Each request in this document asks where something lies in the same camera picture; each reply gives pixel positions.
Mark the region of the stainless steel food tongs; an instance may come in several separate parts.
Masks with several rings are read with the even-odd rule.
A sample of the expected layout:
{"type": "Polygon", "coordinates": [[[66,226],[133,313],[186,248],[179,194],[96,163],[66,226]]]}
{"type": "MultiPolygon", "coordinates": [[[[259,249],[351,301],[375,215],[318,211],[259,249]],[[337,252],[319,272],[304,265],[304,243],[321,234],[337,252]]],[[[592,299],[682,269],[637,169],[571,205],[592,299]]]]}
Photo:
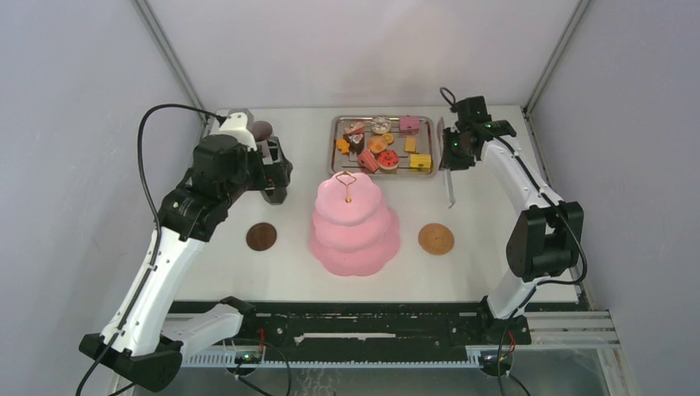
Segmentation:
{"type": "Polygon", "coordinates": [[[451,170],[445,168],[442,165],[442,160],[445,158],[445,155],[443,153],[443,150],[444,150],[443,132],[444,132],[444,130],[445,130],[444,119],[442,117],[440,117],[438,120],[438,123],[437,123],[437,127],[436,127],[437,143],[438,143],[439,154],[440,154],[440,163],[438,164],[438,171],[442,174],[444,185],[446,187],[447,208],[451,209],[456,204],[456,198],[454,195],[451,170]]]}

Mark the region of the yellow cake slice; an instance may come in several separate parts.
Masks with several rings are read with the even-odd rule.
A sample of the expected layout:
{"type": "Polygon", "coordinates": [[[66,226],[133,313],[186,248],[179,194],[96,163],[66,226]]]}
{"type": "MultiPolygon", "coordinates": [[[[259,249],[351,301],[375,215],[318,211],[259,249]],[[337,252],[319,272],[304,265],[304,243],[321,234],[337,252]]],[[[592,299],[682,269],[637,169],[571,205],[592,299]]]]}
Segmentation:
{"type": "Polygon", "coordinates": [[[409,155],[409,169],[412,172],[430,173],[433,169],[433,157],[430,154],[411,153],[409,155]]]}

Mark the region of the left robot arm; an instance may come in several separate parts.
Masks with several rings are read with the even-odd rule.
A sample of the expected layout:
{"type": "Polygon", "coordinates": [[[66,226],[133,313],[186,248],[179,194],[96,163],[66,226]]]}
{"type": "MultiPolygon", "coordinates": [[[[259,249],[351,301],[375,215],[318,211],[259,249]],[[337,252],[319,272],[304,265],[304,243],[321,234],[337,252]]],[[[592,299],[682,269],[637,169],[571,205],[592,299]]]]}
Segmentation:
{"type": "Polygon", "coordinates": [[[167,388],[182,363],[213,344],[251,342],[258,333],[251,306],[223,298],[185,323],[165,323],[192,263],[245,192],[280,205],[291,182],[291,162],[279,139],[253,132],[247,110],[218,115],[219,130],[203,138],[192,165],[160,205],[151,205],[154,231],[144,260],[120,307],[99,332],[85,335],[80,351],[151,392],[167,388]]]}

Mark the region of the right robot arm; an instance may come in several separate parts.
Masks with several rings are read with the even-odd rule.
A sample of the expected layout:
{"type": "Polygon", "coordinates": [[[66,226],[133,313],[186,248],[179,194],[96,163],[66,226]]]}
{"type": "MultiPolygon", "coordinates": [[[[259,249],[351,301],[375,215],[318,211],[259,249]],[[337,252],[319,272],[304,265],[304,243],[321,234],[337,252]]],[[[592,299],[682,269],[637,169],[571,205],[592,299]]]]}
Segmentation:
{"type": "Polygon", "coordinates": [[[587,274],[580,242],[583,208],[561,198],[527,163],[515,129],[506,120],[492,118],[483,96],[457,100],[445,87],[440,94],[457,117],[452,126],[438,126],[438,168],[446,176],[448,195],[454,196],[453,172],[483,163],[499,180],[518,215],[505,246],[508,271],[480,301],[475,317],[453,332],[464,337],[466,344],[527,344],[524,312],[537,289],[563,285],[560,276],[577,264],[581,272],[570,284],[580,284],[587,274]]]}

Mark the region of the pink three-tier cake stand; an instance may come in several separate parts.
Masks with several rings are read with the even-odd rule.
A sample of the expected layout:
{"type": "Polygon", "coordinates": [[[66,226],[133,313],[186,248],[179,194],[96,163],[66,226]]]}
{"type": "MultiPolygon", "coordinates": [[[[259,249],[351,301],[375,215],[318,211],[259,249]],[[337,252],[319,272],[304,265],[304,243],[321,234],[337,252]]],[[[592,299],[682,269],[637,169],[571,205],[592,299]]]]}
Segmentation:
{"type": "Polygon", "coordinates": [[[380,187],[361,172],[323,181],[311,218],[310,251],[336,276],[371,276],[399,251],[400,222],[380,187]]]}

